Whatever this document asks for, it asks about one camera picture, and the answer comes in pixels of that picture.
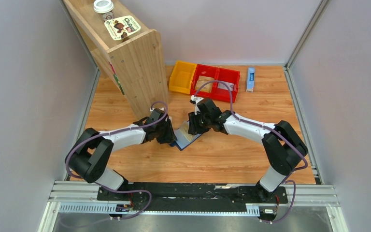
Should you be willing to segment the navy blue card holder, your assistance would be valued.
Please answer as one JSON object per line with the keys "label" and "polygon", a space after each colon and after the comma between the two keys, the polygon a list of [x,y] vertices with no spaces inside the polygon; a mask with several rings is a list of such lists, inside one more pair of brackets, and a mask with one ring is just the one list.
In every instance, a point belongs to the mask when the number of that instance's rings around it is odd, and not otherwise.
{"label": "navy blue card holder", "polygon": [[177,147],[180,151],[183,151],[185,148],[187,148],[189,145],[191,145],[195,140],[197,140],[202,134],[196,134],[194,135],[194,140],[191,142],[187,141],[185,137],[180,133],[179,128],[175,129],[174,135],[176,136],[176,141],[173,143],[170,143],[170,147]]}

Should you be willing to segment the gold credit card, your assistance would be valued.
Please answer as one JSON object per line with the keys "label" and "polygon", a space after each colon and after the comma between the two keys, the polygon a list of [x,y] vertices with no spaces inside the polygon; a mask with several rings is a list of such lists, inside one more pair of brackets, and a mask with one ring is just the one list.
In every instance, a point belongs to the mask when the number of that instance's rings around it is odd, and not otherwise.
{"label": "gold credit card", "polygon": [[189,142],[191,142],[192,140],[194,140],[194,135],[192,134],[189,134],[188,133],[188,130],[189,130],[189,122],[184,122],[180,128],[179,128],[179,131],[180,133],[185,137],[185,139]]}

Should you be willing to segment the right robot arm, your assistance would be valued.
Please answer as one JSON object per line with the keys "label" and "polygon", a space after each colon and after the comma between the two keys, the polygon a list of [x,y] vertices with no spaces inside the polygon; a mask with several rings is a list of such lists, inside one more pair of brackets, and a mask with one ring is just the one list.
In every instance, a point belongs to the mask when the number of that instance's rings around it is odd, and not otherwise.
{"label": "right robot arm", "polygon": [[269,202],[276,189],[308,154],[308,148],[287,121],[277,124],[263,123],[245,118],[232,110],[221,111],[212,99],[191,96],[195,110],[188,114],[192,135],[214,130],[223,134],[237,135],[259,144],[265,149],[270,167],[258,181],[257,198]]}

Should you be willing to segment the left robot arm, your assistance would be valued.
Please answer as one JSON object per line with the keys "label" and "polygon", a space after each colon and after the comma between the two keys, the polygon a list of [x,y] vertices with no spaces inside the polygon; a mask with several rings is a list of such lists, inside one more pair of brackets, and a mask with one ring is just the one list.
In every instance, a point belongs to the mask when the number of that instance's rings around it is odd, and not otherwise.
{"label": "left robot arm", "polygon": [[154,108],[150,116],[133,124],[112,131],[86,129],[66,156],[67,170],[73,170],[88,183],[98,183],[110,188],[110,194],[116,200],[127,197],[128,187],[124,178],[107,168],[111,154],[131,145],[140,145],[157,140],[160,144],[176,141],[168,114]]}

